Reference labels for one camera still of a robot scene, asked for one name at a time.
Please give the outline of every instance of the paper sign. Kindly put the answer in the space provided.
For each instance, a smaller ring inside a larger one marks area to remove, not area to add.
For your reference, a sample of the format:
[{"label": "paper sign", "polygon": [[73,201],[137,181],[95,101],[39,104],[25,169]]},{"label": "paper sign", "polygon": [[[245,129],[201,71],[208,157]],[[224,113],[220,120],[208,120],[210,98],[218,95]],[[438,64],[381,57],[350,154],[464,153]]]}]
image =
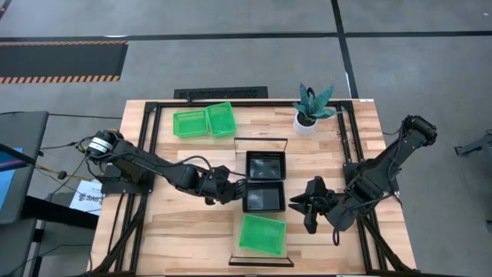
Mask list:
[{"label": "paper sign", "polygon": [[80,181],[77,191],[71,200],[70,208],[99,215],[102,206],[101,183],[97,180]]}]

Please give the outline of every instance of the gray floor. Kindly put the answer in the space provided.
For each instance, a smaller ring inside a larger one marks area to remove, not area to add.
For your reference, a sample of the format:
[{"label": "gray floor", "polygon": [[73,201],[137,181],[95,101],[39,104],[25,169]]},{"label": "gray floor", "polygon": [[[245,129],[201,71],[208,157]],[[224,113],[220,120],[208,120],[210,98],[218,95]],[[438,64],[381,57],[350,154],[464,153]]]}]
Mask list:
[{"label": "gray floor", "polygon": [[[346,32],[492,30],[488,0],[339,2]],[[0,21],[1,37],[335,30],[329,0],[12,0]],[[408,114],[422,115],[438,128],[436,144],[416,152],[399,176],[418,268],[489,276],[492,234],[485,220],[492,219],[492,172],[481,153],[458,158],[453,146],[492,128],[492,38],[350,38],[347,43],[359,96],[376,100],[385,131],[395,130]],[[127,99],[172,98],[175,88],[267,85],[270,96],[280,98],[295,97],[299,82],[315,90],[333,84],[334,97],[349,96],[336,38],[131,42],[120,82],[0,85],[0,112],[121,116]],[[51,117],[43,145],[71,142],[119,123]],[[76,151],[61,149],[40,163],[70,172],[80,159]],[[29,194],[46,197],[57,187],[36,174]],[[79,274],[86,263],[87,251],[81,249],[50,258],[42,273]]]}]

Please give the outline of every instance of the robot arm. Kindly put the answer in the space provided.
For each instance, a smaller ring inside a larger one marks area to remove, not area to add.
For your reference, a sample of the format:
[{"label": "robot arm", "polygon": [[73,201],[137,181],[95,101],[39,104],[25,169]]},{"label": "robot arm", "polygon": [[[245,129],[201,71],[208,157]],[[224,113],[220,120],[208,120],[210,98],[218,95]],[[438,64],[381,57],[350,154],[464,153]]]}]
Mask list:
[{"label": "robot arm", "polygon": [[420,116],[408,116],[402,122],[400,136],[375,159],[368,159],[346,171],[345,195],[326,189],[316,176],[307,183],[305,193],[291,199],[289,207],[304,214],[304,226],[316,232],[316,215],[324,215],[338,231],[347,230],[357,215],[367,214],[384,197],[398,191],[394,177],[400,166],[418,148],[434,144],[436,127]]},{"label": "robot arm", "polygon": [[121,170],[120,178],[132,185],[146,182],[148,173],[153,172],[166,178],[181,192],[205,197],[208,205],[214,204],[213,200],[225,204],[241,199],[245,194],[244,183],[228,181],[230,171],[225,166],[203,169],[183,162],[172,163],[133,146],[119,132],[98,132],[85,153],[95,164],[112,163]]}]

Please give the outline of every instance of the plant leaf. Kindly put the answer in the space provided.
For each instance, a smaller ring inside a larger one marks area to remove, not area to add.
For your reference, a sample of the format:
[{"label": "plant leaf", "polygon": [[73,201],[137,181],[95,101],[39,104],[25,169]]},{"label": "plant leaf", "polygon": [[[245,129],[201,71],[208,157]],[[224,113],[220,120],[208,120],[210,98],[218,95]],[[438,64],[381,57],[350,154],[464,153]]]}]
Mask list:
[{"label": "plant leaf", "polygon": [[307,111],[307,108],[305,105],[301,105],[299,103],[292,103],[292,105],[294,105],[294,108],[296,108],[305,118],[307,118],[307,114],[306,114],[306,111]]},{"label": "plant leaf", "polygon": [[316,100],[314,93],[307,94],[308,104],[307,104],[307,113],[310,115],[314,113],[314,101]]},{"label": "plant leaf", "polygon": [[308,91],[306,90],[306,87],[302,83],[301,86],[299,87],[299,94],[301,95],[301,105],[308,107],[309,106]]},{"label": "plant leaf", "polygon": [[314,102],[314,109],[313,113],[317,113],[326,106],[326,104],[330,101],[331,95],[333,94],[333,86],[325,90],[324,92],[320,93],[316,101]]},{"label": "plant leaf", "polygon": [[320,110],[319,112],[315,112],[311,116],[318,118],[318,119],[325,119],[325,118],[329,118],[330,116],[335,115],[335,114],[337,114],[336,111],[334,111],[330,108],[324,108],[324,109]]}]

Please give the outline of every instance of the green plastic basket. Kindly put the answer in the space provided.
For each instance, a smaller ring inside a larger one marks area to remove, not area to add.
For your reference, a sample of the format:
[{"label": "green plastic basket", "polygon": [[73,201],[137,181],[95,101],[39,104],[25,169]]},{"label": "green plastic basket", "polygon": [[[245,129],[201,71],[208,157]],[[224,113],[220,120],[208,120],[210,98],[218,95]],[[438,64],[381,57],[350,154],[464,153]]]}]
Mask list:
[{"label": "green plastic basket", "polygon": [[196,110],[190,112],[176,112],[173,115],[173,134],[180,138],[196,135],[207,135],[207,112]]},{"label": "green plastic basket", "polygon": [[287,224],[254,215],[244,215],[239,247],[280,256],[284,252]]},{"label": "green plastic basket", "polygon": [[230,102],[208,106],[207,116],[212,135],[223,136],[236,132],[236,121]]}]

